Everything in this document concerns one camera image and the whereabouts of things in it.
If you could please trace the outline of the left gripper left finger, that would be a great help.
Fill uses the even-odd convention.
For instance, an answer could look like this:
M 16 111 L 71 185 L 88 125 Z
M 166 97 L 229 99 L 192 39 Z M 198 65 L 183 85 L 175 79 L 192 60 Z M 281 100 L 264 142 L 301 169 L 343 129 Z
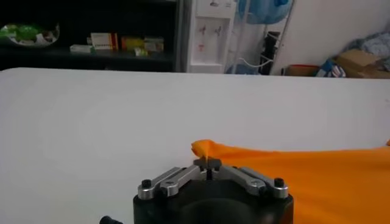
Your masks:
M 182 187 L 194 180 L 204 180 L 207 176 L 208 161 L 195 159 L 188 167 L 173 167 L 153 179 L 144 179 L 138 186 L 140 200 L 157 200 L 177 195 Z

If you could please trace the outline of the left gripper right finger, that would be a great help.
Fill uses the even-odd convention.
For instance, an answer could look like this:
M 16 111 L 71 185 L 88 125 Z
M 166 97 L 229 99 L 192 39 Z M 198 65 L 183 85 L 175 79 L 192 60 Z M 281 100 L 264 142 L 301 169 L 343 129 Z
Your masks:
M 233 167 L 222 165 L 219 159 L 209 159 L 208 168 L 214 180 L 230 180 L 241 186 L 254 196 L 272 198 L 287 198 L 288 185 L 282 178 L 269 178 L 248 167 Z

